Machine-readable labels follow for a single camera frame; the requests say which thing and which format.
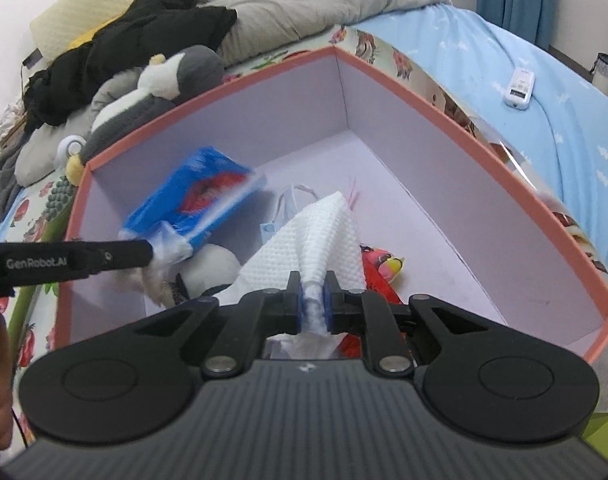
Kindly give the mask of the light blue face mask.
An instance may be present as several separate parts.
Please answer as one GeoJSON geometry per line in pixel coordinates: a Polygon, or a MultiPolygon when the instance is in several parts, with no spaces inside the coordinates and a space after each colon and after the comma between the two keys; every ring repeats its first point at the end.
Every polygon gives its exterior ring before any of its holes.
{"type": "Polygon", "coordinates": [[[319,200],[313,188],[304,184],[290,184],[279,195],[275,212],[260,224],[261,241],[267,243],[283,226],[304,207],[319,200]]]}

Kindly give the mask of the floral fruit-print plastic mat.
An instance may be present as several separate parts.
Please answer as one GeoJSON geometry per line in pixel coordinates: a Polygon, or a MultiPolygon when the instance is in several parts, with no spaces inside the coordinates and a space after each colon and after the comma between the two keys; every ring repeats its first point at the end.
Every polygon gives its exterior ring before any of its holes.
{"type": "Polygon", "coordinates": [[[222,304],[293,271],[362,287],[366,245],[404,259],[400,298],[424,292],[587,361],[608,343],[608,272],[546,186],[408,58],[350,28],[155,119],[91,159],[80,186],[36,183],[8,239],[115,240],[208,147],[260,186],[201,255],[228,285],[222,304]]]}

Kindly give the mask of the grey penguin plush toy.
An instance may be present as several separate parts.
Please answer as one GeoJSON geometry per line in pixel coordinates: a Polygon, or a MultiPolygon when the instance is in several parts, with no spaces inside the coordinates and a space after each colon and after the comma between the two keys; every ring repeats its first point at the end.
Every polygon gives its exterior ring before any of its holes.
{"type": "Polygon", "coordinates": [[[174,107],[219,86],[223,79],[223,60],[200,44],[169,58],[153,55],[135,89],[100,110],[89,139],[66,162],[66,177],[72,185],[79,185],[91,159],[174,107]]]}

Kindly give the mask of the red foil snack packet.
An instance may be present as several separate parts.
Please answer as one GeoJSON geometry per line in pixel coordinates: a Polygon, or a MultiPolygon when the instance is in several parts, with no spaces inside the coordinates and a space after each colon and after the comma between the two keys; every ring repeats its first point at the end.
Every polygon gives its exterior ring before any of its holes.
{"type": "Polygon", "coordinates": [[[359,336],[364,359],[372,365],[391,356],[410,360],[405,338],[383,296],[365,290],[359,295],[347,292],[344,298],[334,322],[341,332],[359,336]]]}

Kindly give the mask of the yellow pillow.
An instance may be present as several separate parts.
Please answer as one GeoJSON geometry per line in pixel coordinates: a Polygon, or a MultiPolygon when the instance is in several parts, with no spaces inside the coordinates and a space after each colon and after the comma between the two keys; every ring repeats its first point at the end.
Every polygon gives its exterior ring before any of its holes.
{"type": "Polygon", "coordinates": [[[66,47],[66,50],[71,51],[71,50],[81,47],[83,44],[87,44],[89,41],[94,39],[97,32],[101,32],[103,29],[106,28],[106,26],[113,24],[119,18],[120,18],[119,15],[114,16],[114,18],[110,18],[110,20],[107,20],[107,21],[99,24],[98,26],[96,26],[92,29],[89,29],[87,32],[83,32],[80,36],[76,37],[69,43],[69,45],[66,47]]]}

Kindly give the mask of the green long-handled massage brush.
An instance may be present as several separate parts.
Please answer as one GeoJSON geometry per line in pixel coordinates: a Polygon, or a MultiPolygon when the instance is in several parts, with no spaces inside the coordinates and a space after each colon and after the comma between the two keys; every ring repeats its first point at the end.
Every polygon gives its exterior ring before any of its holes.
{"type": "Polygon", "coordinates": [[[8,323],[9,344],[14,356],[19,356],[24,348],[35,289],[42,284],[58,288],[58,275],[65,274],[68,265],[61,242],[68,228],[77,187],[61,176],[44,190],[40,193],[45,199],[42,214],[25,234],[28,244],[22,244],[23,252],[9,260],[19,289],[8,323]]]}

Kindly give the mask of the white remote control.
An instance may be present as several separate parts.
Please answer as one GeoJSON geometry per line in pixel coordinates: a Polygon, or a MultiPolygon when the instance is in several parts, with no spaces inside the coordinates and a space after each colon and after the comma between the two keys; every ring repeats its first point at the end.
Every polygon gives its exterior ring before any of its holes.
{"type": "Polygon", "coordinates": [[[534,84],[535,74],[532,70],[517,67],[502,97],[504,103],[516,110],[526,110],[530,106],[534,84]]]}

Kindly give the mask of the light blue bed sheet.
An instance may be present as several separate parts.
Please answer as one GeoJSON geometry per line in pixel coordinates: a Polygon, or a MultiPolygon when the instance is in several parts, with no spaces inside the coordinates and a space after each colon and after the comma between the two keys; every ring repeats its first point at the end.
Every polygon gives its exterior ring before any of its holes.
{"type": "Polygon", "coordinates": [[[384,40],[495,128],[568,208],[608,270],[608,98],[539,47],[450,3],[359,23],[374,61],[384,40]],[[504,103],[517,67],[532,70],[530,106],[504,103]]]}

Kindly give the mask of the white paper towel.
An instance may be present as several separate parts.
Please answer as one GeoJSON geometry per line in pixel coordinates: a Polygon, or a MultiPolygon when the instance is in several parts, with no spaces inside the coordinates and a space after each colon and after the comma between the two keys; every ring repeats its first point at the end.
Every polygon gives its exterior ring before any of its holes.
{"type": "Polygon", "coordinates": [[[303,321],[294,335],[280,330],[267,341],[269,359],[324,360],[341,355],[346,335],[331,333],[326,319],[324,281],[331,271],[340,286],[365,290],[358,229],[342,193],[309,204],[282,226],[244,264],[232,285],[216,295],[223,306],[266,288],[284,289],[292,272],[300,274],[303,321]]]}

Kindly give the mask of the pink feathered bird toy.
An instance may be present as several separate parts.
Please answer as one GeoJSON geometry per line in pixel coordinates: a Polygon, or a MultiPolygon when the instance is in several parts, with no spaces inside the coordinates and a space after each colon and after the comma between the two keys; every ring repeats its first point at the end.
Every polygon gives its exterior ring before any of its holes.
{"type": "Polygon", "coordinates": [[[402,304],[393,282],[402,272],[405,259],[365,243],[360,243],[359,247],[367,288],[383,296],[390,304],[402,304]]]}

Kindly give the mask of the black clothing pile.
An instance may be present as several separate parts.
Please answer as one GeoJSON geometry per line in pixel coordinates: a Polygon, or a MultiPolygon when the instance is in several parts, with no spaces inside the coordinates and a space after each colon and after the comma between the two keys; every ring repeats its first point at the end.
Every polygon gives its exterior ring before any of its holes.
{"type": "Polygon", "coordinates": [[[24,93],[25,130],[63,124],[87,106],[106,81],[123,70],[147,65],[153,55],[172,56],[196,44],[217,50],[237,21],[237,12],[198,2],[134,0],[91,40],[34,73],[24,93]]]}

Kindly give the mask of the dark grey blanket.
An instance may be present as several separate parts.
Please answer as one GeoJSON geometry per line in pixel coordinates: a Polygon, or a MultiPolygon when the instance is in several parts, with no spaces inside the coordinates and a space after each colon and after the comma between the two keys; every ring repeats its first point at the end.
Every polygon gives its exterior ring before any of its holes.
{"type": "Polygon", "coordinates": [[[30,136],[29,131],[22,132],[0,154],[0,222],[4,221],[16,196],[21,191],[22,186],[16,180],[14,170],[16,170],[16,160],[20,151],[30,136]]]}

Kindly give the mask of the white lotion bottle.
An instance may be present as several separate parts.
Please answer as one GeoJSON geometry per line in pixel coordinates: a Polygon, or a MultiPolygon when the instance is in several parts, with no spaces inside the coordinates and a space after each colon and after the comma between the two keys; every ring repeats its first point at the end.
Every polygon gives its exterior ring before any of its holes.
{"type": "Polygon", "coordinates": [[[56,156],[54,156],[54,168],[64,168],[72,156],[80,154],[85,144],[86,140],[82,136],[76,134],[65,136],[58,144],[56,156]]]}

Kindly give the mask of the small panda plush toy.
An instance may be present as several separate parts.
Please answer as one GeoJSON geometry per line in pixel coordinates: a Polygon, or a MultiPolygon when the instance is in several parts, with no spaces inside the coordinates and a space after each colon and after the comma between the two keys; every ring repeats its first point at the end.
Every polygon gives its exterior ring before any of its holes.
{"type": "Polygon", "coordinates": [[[170,271],[173,300],[181,304],[209,290],[222,290],[234,282],[240,269],[241,263],[229,249],[206,244],[170,271]]]}

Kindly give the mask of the grey pillow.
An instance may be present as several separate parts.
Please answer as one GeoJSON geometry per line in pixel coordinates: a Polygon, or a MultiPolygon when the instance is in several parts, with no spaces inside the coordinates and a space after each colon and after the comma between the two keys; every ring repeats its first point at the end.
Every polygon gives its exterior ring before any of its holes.
{"type": "Polygon", "coordinates": [[[133,91],[138,84],[142,67],[130,68],[107,80],[91,102],[72,113],[58,126],[43,124],[37,128],[21,148],[16,159],[14,175],[22,188],[34,184],[56,169],[57,149],[67,136],[81,136],[87,140],[97,115],[109,104],[133,91]]]}

